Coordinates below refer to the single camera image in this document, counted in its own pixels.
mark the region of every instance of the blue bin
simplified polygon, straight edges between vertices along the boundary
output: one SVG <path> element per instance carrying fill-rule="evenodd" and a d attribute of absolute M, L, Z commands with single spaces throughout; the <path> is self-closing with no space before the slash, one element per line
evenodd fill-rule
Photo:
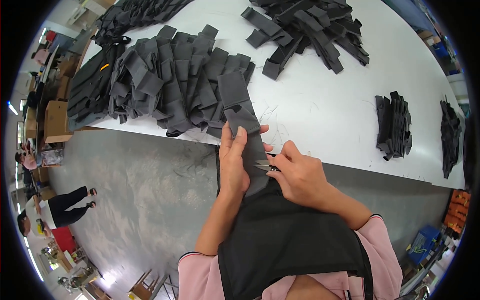
<path fill-rule="evenodd" d="M 415 265 L 427 257 L 440 235 L 440 230 L 427 225 L 419 230 L 417 237 L 408 250 L 408 256 Z"/>
<path fill-rule="evenodd" d="M 447 49 L 445 48 L 445 46 L 442 42 L 433 44 L 432 47 L 433 47 L 433 50 L 435 50 L 435 54 L 439 58 L 448 56 L 448 51 L 447 51 Z"/>

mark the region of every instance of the gray concrete floor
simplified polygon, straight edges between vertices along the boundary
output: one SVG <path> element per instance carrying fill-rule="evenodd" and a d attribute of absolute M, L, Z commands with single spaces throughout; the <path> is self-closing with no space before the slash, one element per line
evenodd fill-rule
<path fill-rule="evenodd" d="M 449 196 L 425 182 L 327 164 L 324 170 L 334 186 L 384 217 L 398 258 L 419 228 L 440 223 Z M 178 258 L 193 250 L 217 187 L 213 146 L 112 130 L 76 132 L 62 167 L 49 174 L 57 194 L 97 188 L 97 208 L 71 228 L 115 300 L 127 300 L 150 268 L 177 282 Z"/>

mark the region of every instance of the finger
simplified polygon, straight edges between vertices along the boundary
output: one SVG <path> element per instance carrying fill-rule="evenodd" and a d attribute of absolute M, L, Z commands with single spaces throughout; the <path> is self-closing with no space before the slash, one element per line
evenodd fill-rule
<path fill-rule="evenodd" d="M 283 154 L 273 157 L 271 161 L 271 164 L 279 168 L 282 172 L 290 173 L 293 169 L 293 163 L 283 156 Z"/>
<path fill-rule="evenodd" d="M 265 133 L 270 129 L 270 125 L 260 125 L 260 133 Z"/>
<path fill-rule="evenodd" d="M 219 155 L 221 157 L 224 157 L 227 155 L 227 153 L 230 151 L 230 148 L 232 147 L 233 143 L 233 137 L 232 137 L 232 130 L 230 129 L 230 125 L 227 122 L 225 122 L 225 125 L 223 125 L 222 128 L 222 139 L 221 139 L 221 144 L 220 144 L 220 149 L 219 149 Z"/>
<path fill-rule="evenodd" d="M 229 154 L 233 154 L 235 156 L 241 156 L 245 145 L 247 144 L 247 131 L 245 128 L 239 126 L 237 130 L 237 136 L 233 140 L 232 147 L 230 149 Z"/>
<path fill-rule="evenodd" d="M 264 143 L 264 149 L 265 149 L 265 152 L 270 152 L 270 151 L 273 151 L 273 146 Z"/>
<path fill-rule="evenodd" d="M 280 153 L 285 157 L 291 157 L 292 162 L 300 160 L 302 156 L 297 146 L 295 146 L 295 143 L 292 141 L 286 141 Z"/>
<path fill-rule="evenodd" d="M 280 188 L 282 189 L 283 194 L 286 194 L 290 191 L 290 185 L 288 184 L 287 179 L 282 174 L 282 172 L 269 171 L 266 175 L 276 179 L 276 181 L 280 185 Z"/>

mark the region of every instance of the pink shirt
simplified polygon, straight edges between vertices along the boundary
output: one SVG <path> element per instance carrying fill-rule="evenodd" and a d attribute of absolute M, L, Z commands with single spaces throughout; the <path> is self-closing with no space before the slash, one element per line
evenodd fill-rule
<path fill-rule="evenodd" d="M 25 160 L 24 160 L 24 163 L 22 163 L 22 165 L 29 170 L 35 170 L 36 169 L 35 157 L 33 157 L 33 155 L 25 156 Z"/>
<path fill-rule="evenodd" d="M 47 49 L 40 49 L 39 51 L 36 52 L 33 59 L 44 64 L 49 54 L 50 53 L 48 52 Z"/>
<path fill-rule="evenodd" d="M 355 233 L 365 248 L 372 266 L 373 299 L 390 300 L 398 297 L 402 284 L 402 269 L 388 237 L 382 217 L 373 215 Z M 346 271 L 309 274 L 327 289 L 348 300 L 363 299 L 363 278 L 348 276 Z M 295 276 L 287 276 L 267 287 L 262 300 L 285 300 Z M 180 300 L 224 300 L 218 256 L 197 252 L 184 254 L 179 261 Z"/>

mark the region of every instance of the red cloth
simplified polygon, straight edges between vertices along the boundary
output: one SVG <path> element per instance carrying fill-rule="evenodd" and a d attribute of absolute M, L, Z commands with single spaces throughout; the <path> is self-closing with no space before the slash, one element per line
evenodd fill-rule
<path fill-rule="evenodd" d="M 73 254 L 77 248 L 77 244 L 75 243 L 73 235 L 70 232 L 70 229 L 68 229 L 68 226 L 52 229 L 52 233 L 55 236 L 55 241 L 57 242 L 60 250 L 62 252 L 66 250 L 70 254 Z"/>
<path fill-rule="evenodd" d="M 47 34 L 45 35 L 45 37 L 47 38 L 47 41 L 53 42 L 53 39 L 55 38 L 56 35 L 57 35 L 57 33 L 55 31 L 49 30 L 47 32 Z"/>

